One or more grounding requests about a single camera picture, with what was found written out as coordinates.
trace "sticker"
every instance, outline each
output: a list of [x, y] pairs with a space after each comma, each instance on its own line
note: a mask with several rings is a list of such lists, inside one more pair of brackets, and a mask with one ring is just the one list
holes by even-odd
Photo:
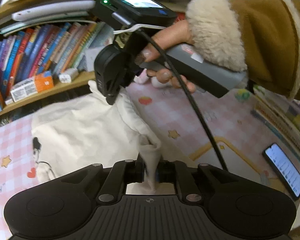
[[191, 58], [198, 61], [198, 62], [200, 62], [200, 63], [203, 63], [203, 61], [204, 61], [203, 57], [199, 53], [196, 53], [195, 51], [191, 55]]

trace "red heart print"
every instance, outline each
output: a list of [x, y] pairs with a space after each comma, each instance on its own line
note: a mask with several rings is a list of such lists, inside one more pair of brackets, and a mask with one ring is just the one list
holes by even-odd
[[31, 171], [27, 172], [28, 178], [35, 178], [35, 168], [31, 168]]

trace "small display screen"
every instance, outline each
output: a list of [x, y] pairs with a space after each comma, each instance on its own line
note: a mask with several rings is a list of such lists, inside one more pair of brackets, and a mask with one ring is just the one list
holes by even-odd
[[280, 173], [284, 176], [285, 180], [290, 185], [292, 191], [299, 197], [300, 195], [300, 174], [289, 158], [281, 150], [277, 144], [271, 145], [265, 150], [266, 155], [270, 158], [273, 164], [277, 167]]
[[157, 8], [163, 8], [160, 4], [157, 4], [156, 2], [152, 0], [124, 0], [128, 3], [130, 3], [134, 7], [140, 7], [140, 8], [147, 8], [147, 7], [157, 7]]

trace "fingernail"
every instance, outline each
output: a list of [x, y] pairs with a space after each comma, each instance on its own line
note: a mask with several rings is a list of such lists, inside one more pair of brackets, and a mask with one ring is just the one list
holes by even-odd
[[140, 66], [150, 55], [151, 51], [149, 49], [144, 49], [136, 56], [134, 63]]
[[168, 72], [163, 72], [161, 74], [161, 77], [163, 80], [168, 80], [168, 79], [170, 79], [170, 74]]

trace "star print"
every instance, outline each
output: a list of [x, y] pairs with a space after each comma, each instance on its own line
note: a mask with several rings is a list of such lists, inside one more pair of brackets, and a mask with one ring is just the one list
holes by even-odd
[[1, 167], [8, 167], [9, 163], [11, 162], [10, 155], [7, 157], [2, 158]]
[[168, 133], [168, 137], [170, 138], [177, 139], [178, 137], [180, 137], [180, 134], [178, 134], [176, 130], [169, 130]]

